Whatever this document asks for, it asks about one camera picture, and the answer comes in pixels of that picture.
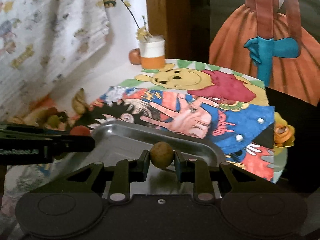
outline orange skirt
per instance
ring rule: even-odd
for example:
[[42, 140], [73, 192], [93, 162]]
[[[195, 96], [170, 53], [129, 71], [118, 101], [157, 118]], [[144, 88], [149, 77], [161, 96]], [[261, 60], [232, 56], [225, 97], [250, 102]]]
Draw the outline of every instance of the orange skirt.
[[[274, 20], [275, 40], [289, 37], [287, 17]], [[243, 45], [257, 36], [257, 17], [245, 5], [224, 22], [210, 46], [209, 64], [257, 77], [257, 67]], [[273, 57], [270, 88], [316, 106], [320, 98], [320, 44], [302, 28], [301, 54], [297, 58]]]

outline tray rim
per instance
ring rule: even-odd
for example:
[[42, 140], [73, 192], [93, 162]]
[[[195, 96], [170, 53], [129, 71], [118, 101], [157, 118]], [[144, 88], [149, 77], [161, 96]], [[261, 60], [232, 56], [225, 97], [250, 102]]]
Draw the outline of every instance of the tray rim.
[[216, 158], [217, 158], [216, 166], [217, 167], [219, 166], [219, 164], [221, 162], [225, 162], [227, 160], [227, 158], [225, 157], [221, 148], [209, 140], [191, 137], [191, 136], [187, 136], [187, 135], [183, 135], [183, 134], [179, 134], [179, 133], [175, 133], [175, 132], [171, 132], [171, 131], [158, 130], [158, 129], [155, 129], [152, 127], [147, 127], [147, 126], [143, 126], [140, 124], [129, 123], [129, 122], [125, 122], [125, 121], [119, 121], [119, 120], [107, 121], [104, 124], [100, 125], [98, 128], [96, 128], [95, 130], [93, 130], [92, 137], [94, 138], [96, 134], [100, 133], [102, 130], [105, 130], [106, 126], [110, 127], [110, 126], [114, 126], [114, 125], [124, 126], [124, 127], [130, 128], [130, 129], [140, 130], [145, 133], [158, 134], [158, 135], [162, 135], [162, 136], [166, 136], [166, 137], [176, 138], [176, 139], [185, 140], [185, 141], [192, 141], [194, 143], [205, 145], [206, 147], [210, 148], [212, 150], [212, 152], [216, 155]]

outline bear ear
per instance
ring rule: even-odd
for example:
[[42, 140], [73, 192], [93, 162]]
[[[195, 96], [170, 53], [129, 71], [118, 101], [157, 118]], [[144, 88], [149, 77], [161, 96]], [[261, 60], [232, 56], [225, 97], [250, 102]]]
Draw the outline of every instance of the bear ear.
[[174, 64], [173, 63], [168, 63], [168, 64], [165, 64], [164, 67], [162, 69], [159, 69], [159, 71], [166, 71], [168, 69], [172, 69], [174, 68]]
[[137, 75], [137, 76], [134, 77], [134, 79], [136, 79], [136, 80], [138, 80], [138, 81], [147, 82], [147, 81], [151, 81], [151, 80], [152, 80], [152, 77], [147, 76], [147, 75]]

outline plastic container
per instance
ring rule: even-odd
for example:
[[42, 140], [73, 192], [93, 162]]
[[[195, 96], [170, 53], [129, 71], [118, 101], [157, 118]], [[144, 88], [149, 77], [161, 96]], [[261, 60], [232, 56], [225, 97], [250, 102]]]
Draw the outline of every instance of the plastic container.
[[141, 66], [144, 69], [161, 69], [165, 65], [165, 40], [153, 36], [148, 41], [140, 41]]

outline orange dress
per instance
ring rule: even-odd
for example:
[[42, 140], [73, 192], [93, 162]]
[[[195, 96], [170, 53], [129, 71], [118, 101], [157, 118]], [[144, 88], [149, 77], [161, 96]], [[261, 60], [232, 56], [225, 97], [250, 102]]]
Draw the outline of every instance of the orange dress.
[[286, 15], [278, 13], [279, 0], [245, 0], [224, 22], [209, 52], [209, 64], [257, 77], [248, 39], [260, 36], [279, 40], [294, 38], [297, 58], [273, 57], [269, 87], [317, 105], [320, 98], [320, 44], [301, 27], [298, 0], [285, 0]]

